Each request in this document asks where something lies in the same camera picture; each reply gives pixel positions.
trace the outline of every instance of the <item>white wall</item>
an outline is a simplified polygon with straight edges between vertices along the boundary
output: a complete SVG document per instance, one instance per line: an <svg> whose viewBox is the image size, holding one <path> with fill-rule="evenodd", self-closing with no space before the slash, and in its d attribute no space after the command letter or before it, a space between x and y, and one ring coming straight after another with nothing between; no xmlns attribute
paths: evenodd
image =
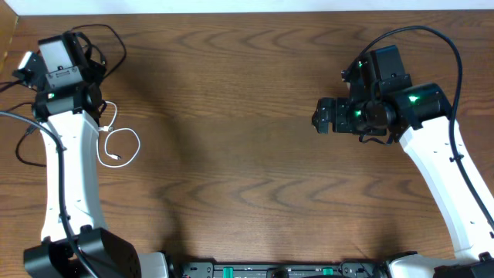
<svg viewBox="0 0 494 278"><path fill-rule="evenodd" d="M5 0L18 15L494 9L494 0Z"/></svg>

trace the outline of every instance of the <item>green connector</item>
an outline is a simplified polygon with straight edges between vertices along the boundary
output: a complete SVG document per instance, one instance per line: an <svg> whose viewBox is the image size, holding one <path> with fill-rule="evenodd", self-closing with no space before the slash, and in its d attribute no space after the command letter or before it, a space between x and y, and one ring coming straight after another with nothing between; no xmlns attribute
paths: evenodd
<svg viewBox="0 0 494 278"><path fill-rule="evenodd" d="M323 269L323 275L333 275L333 269L332 268Z"/></svg>
<svg viewBox="0 0 494 278"><path fill-rule="evenodd" d="M233 278L233 267L223 268L223 278Z"/></svg>

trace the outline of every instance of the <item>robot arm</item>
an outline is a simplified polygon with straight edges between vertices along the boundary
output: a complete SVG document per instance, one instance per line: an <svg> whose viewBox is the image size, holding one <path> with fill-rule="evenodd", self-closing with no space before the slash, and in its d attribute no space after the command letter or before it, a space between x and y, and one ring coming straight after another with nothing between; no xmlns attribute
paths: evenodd
<svg viewBox="0 0 494 278"><path fill-rule="evenodd" d="M88 43L84 52L77 38ZM14 76L37 88L32 112L51 136L42 132L46 149L48 200L41 245L24 252L25 269L33 277L168 278L162 253L138 255L125 240L107 231L98 194L96 146L100 84L104 64L90 59L84 34L65 32L39 41L42 56L26 53ZM53 138L63 147L62 158ZM63 163L63 182L59 163ZM63 195L59 186L63 185ZM65 201L66 217L60 210ZM63 227L66 219L68 230Z"/></svg>
<svg viewBox="0 0 494 278"><path fill-rule="evenodd" d="M446 117L438 117L422 123L423 128L409 128L401 137L404 151L424 176L425 181L442 217L448 226L455 249L455 257L463 263L480 260L485 252L494 254L494 233L463 180L456 163L450 162L448 125ZM475 190L491 214L494 214L494 198L473 164L455 125L458 150Z"/></svg>
<svg viewBox="0 0 494 278"><path fill-rule="evenodd" d="M458 89L452 107L441 88L434 83L413 86L404 71L396 46L367 53L380 39L396 32L422 29L433 32L452 48L458 61ZM417 254L388 262L392 277L491 277L494 273L494 199L470 158L455 121L458 90L461 86L461 60L451 40L424 26L405 27L374 40L342 72L350 89L348 98L323 98L317 104L313 125L319 133L333 132L359 135L359 141L389 145L399 142L424 176L446 221L456 260L429 259ZM451 132L459 156L451 159ZM386 135L386 142L368 135ZM472 188L467 185L456 159L461 164Z"/></svg>

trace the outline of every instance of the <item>wooden table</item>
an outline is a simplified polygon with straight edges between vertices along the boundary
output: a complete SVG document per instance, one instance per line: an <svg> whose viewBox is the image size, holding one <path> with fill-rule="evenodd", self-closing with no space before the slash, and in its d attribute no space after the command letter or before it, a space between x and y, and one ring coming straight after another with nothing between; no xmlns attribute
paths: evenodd
<svg viewBox="0 0 494 278"><path fill-rule="evenodd" d="M143 143L125 168L98 165L100 200L110 230L139 253L228 262L379 259L405 250L453 258L441 214L398 144L319 135L310 124L319 98L347 94L340 71L403 25L435 27L457 44L462 135L494 186L494 12L21 17L2 80L12 80L38 39L98 22L112 25L128 49L101 86L103 98L119 104L117 127L132 127ZM84 32L114 65L122 50L113 35ZM415 84L437 82L452 97L456 65L443 41L407 32L379 46L394 43ZM17 87L0 100L5 109L33 94ZM0 276L25 276L22 251L39 244L46 173L15 159L26 125L0 118L0 127ZM109 149L128 159L135 147L132 134L121 134ZM21 152L44 161L40 135Z"/></svg>

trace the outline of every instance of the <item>wooden edge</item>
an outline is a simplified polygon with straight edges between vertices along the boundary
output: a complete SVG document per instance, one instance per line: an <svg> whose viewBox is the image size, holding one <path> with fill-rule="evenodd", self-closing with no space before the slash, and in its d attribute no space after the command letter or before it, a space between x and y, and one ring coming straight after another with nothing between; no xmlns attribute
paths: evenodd
<svg viewBox="0 0 494 278"><path fill-rule="evenodd" d="M18 18L7 3L0 0L0 73L7 59L8 48L12 42Z"/></svg>

